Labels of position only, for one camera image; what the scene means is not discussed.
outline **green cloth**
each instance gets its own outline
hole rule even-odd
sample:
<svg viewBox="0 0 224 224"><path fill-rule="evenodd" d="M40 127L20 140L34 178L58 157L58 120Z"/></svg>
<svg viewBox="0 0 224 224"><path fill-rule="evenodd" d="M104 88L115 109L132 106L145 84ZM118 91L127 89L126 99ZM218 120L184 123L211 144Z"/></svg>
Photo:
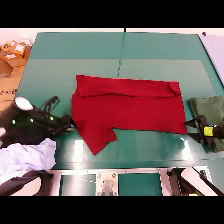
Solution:
<svg viewBox="0 0 224 224"><path fill-rule="evenodd" d="M208 124L223 124L224 96L191 98L189 102L194 117L205 115ZM214 138L211 148L214 153L224 151L224 139Z"/></svg>

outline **white cloth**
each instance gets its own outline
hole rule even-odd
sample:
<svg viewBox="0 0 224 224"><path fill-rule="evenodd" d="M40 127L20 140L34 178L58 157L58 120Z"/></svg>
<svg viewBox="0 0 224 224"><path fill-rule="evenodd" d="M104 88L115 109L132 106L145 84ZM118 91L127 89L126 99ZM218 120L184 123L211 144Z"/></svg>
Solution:
<svg viewBox="0 0 224 224"><path fill-rule="evenodd" d="M224 85L224 36L199 35Z"/></svg>
<svg viewBox="0 0 224 224"><path fill-rule="evenodd" d="M55 163L56 142L46 138L39 145L12 144L0 149L0 184L31 170L50 170Z"/></svg>

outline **folded red shirt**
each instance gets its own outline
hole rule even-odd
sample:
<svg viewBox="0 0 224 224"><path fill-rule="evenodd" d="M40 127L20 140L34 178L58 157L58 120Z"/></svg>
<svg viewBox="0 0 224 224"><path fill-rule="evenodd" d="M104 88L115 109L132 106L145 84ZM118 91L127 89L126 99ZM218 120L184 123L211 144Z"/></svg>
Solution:
<svg viewBox="0 0 224 224"><path fill-rule="evenodd" d="M94 155L117 140L113 128L187 134L179 82L77 75L72 117Z"/></svg>

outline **table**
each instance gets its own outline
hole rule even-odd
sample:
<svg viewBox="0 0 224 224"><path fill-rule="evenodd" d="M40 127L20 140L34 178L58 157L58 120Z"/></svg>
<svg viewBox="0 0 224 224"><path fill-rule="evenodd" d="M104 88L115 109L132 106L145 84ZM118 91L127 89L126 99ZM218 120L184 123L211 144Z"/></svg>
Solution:
<svg viewBox="0 0 224 224"><path fill-rule="evenodd" d="M76 74L180 81L187 120L192 118L190 97L224 94L197 35L39 33L17 96L40 106L57 95L61 102L53 114L71 114ZM213 154L186 135L128 130L116 134L118 140L96 156L77 131L59 137L54 169L195 166L224 158L224 153Z"/></svg>

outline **white wall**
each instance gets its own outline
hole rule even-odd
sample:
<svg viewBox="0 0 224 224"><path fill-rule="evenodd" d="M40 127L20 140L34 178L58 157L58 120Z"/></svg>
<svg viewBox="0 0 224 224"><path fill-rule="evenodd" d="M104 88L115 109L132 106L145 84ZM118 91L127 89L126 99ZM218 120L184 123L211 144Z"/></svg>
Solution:
<svg viewBox="0 0 224 224"><path fill-rule="evenodd" d="M35 41L38 32L123 32L123 28L0 28L0 45L7 41L29 38ZM224 36L224 28L127 28L127 32L161 32Z"/></svg>

